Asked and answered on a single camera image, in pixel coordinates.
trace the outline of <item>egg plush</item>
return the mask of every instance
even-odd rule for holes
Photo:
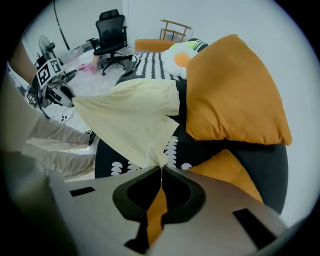
[[[187,64],[197,55],[197,51],[193,50],[197,41],[179,42],[165,50],[161,56],[163,69],[175,77],[187,79]]]

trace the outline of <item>office chair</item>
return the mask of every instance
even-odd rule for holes
[[[95,23],[95,26],[99,33],[99,44],[100,47],[97,48],[95,44],[95,39],[91,38],[87,41],[90,41],[92,47],[94,48],[93,54],[95,56],[102,56],[110,54],[110,58],[107,59],[106,66],[103,68],[101,65],[102,75],[104,76],[105,70],[112,64],[118,63],[123,66],[123,69],[126,69],[122,60],[130,60],[132,55],[124,56],[117,51],[126,47],[127,43],[127,31],[126,26],[123,26],[125,21],[124,15],[119,15],[117,9],[105,11],[100,14],[99,20]]]

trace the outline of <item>gray pants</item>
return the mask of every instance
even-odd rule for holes
[[[94,171],[96,155],[57,150],[85,149],[89,139],[89,134],[40,116],[22,153],[37,159],[46,169],[57,170],[67,180]]]

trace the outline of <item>black bedsheet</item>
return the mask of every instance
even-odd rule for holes
[[[201,51],[206,43],[198,40],[196,50]],[[228,149],[237,157],[250,175],[263,202],[270,208],[282,212],[287,195],[288,160],[284,144],[261,145],[246,142],[216,140],[195,141],[186,133],[187,83],[163,70],[160,53],[140,52],[128,63],[126,73],[117,84],[136,78],[170,79],[176,81],[179,92],[180,108],[178,116],[171,116],[179,123],[165,149],[168,164],[180,169],[199,165]],[[95,162],[95,178],[119,175],[139,169],[100,139]]]

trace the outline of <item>light yellow shirt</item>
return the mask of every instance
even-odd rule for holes
[[[132,79],[106,95],[72,101],[86,124],[132,163],[141,168],[167,163],[163,152],[179,125],[168,117],[179,114],[175,81]]]

